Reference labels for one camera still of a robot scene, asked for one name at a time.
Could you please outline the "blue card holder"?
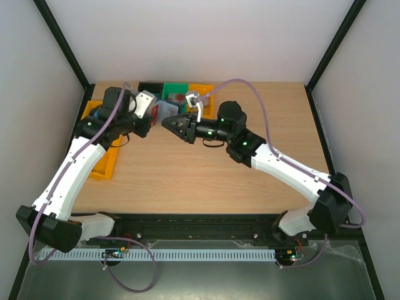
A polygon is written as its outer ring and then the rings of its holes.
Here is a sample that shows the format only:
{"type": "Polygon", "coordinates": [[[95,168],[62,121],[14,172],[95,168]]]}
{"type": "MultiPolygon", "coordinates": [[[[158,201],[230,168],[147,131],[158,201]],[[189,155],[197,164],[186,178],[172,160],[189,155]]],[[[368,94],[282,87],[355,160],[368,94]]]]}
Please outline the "blue card holder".
{"type": "Polygon", "coordinates": [[[159,100],[156,101],[155,105],[157,106],[157,122],[159,123],[165,118],[178,115],[179,106],[175,104],[159,100]]]}

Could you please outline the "red credit card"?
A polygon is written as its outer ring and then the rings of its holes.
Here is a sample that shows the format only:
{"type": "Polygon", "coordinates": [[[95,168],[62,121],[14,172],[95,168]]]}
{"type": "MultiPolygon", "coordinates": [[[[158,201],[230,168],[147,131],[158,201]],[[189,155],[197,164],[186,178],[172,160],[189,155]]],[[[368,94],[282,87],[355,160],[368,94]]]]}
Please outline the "red credit card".
{"type": "Polygon", "coordinates": [[[157,123],[158,111],[159,111],[159,106],[158,106],[158,105],[155,105],[155,106],[151,109],[151,117],[152,117],[151,126],[155,126],[156,123],[157,123]]]}

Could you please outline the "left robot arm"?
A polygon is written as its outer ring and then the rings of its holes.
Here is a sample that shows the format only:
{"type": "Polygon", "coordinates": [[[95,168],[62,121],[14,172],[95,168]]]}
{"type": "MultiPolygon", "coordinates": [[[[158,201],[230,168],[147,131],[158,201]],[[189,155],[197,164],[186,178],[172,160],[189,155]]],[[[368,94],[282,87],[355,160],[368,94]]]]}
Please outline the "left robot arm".
{"type": "Polygon", "coordinates": [[[20,206],[16,219],[29,235],[63,253],[78,242],[108,236],[115,220],[106,213],[72,217],[74,202],[95,165],[121,136],[146,137],[155,95],[135,92],[127,84],[109,87],[102,103],[77,125],[68,154],[53,179],[31,206],[20,206]]]}

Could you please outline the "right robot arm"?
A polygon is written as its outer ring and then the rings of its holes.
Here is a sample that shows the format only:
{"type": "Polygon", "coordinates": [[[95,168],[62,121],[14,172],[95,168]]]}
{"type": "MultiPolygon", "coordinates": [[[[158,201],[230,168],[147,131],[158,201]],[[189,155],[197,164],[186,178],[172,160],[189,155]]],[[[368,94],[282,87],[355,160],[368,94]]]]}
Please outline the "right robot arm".
{"type": "Polygon", "coordinates": [[[250,131],[246,121],[247,116],[236,101],[225,101],[217,119],[199,119],[190,112],[167,117],[162,126],[190,144],[197,138],[226,143],[231,159],[272,175],[308,200],[307,206],[281,214],[272,230],[278,244],[285,245],[295,235],[314,229],[336,234],[353,206],[348,200],[351,190],[347,176],[340,172],[329,175],[297,162],[250,131]]]}

